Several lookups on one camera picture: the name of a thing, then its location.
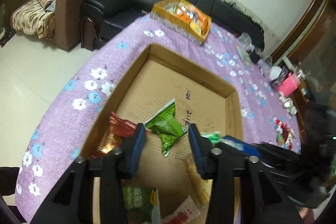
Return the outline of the yellow biscuit packet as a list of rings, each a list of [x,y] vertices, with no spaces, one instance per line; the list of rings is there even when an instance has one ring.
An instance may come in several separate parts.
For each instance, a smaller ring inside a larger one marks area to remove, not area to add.
[[[210,201],[213,181],[203,180],[201,178],[200,174],[198,174],[194,158],[191,154],[183,158],[183,162],[197,195],[198,203],[201,206],[205,206]]]

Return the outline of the pink knit covered bottle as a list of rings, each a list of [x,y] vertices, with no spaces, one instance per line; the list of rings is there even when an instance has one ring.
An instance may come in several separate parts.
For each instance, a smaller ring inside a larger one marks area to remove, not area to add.
[[[290,96],[300,85],[301,80],[295,73],[289,73],[288,77],[278,87],[278,92],[284,97]]]

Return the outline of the black leather sofa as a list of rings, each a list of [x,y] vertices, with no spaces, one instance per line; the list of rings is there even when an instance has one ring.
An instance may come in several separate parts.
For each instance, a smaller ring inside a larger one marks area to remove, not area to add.
[[[80,6],[81,47],[101,48],[137,18],[151,12],[161,0],[84,0]],[[209,15],[214,23],[238,36],[248,33],[252,43],[265,48],[260,24],[223,0],[187,0]]]

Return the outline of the green yellow snack packet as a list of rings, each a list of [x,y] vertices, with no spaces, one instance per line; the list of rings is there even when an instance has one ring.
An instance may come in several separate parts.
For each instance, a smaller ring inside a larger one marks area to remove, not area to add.
[[[158,189],[124,186],[122,193],[129,223],[161,223]]]

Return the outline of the patterned blanket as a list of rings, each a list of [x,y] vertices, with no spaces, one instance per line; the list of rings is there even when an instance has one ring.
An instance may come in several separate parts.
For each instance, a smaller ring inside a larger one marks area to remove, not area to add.
[[[11,27],[39,39],[51,39],[55,32],[55,12],[46,11],[38,0],[29,0],[11,15]]]

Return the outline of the shiny red snack packet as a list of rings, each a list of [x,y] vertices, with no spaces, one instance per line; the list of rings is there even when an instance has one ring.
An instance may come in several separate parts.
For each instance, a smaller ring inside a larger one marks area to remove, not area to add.
[[[120,118],[112,111],[109,116],[109,127],[103,144],[98,151],[92,153],[91,158],[96,159],[104,156],[113,149],[120,147],[125,139],[134,135],[136,127],[137,124]]]

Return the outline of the white red snack packet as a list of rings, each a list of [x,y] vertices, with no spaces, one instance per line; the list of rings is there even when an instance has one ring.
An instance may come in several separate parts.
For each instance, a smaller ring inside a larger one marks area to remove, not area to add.
[[[161,219],[162,224],[184,224],[201,215],[195,202],[188,195],[187,199],[171,214]]]

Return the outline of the red candy wrappers pile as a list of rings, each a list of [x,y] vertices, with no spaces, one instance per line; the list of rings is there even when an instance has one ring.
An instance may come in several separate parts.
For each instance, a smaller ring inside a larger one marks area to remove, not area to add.
[[[292,150],[294,139],[296,139],[296,134],[293,129],[287,125],[284,121],[280,119],[274,119],[275,126],[274,130],[277,134],[276,142],[279,147],[283,149]]]

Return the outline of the yellow snack tray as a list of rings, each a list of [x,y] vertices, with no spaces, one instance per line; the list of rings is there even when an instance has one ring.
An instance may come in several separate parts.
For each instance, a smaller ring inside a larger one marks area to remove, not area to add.
[[[212,23],[210,16],[186,0],[161,0],[150,16],[199,46],[206,41]]]

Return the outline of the shallow cardboard box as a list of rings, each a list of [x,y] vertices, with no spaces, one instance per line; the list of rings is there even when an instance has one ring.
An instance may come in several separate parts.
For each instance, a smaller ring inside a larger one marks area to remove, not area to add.
[[[90,157],[99,149],[111,112],[140,123],[152,118],[170,101],[175,101],[175,118],[183,126],[194,123],[201,132],[219,131],[243,139],[236,89],[190,58],[151,44],[135,59],[108,98],[81,155]],[[187,197],[197,196],[183,162],[190,154],[187,137],[177,141],[168,156],[163,156],[159,136],[147,135],[138,172],[129,183],[158,189],[163,217],[173,213]]]

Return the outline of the purple floral tablecloth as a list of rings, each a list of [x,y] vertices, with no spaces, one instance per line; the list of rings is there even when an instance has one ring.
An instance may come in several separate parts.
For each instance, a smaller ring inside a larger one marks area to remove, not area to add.
[[[138,55],[158,43],[198,63],[232,84],[239,94],[244,140],[275,143],[275,121],[299,132],[268,80],[257,67],[245,65],[237,39],[212,24],[203,46],[149,16],[135,20],[106,43],[66,83],[43,116],[25,151],[17,180],[15,203],[23,218],[33,219],[54,184],[79,155],[84,139],[112,90]]]

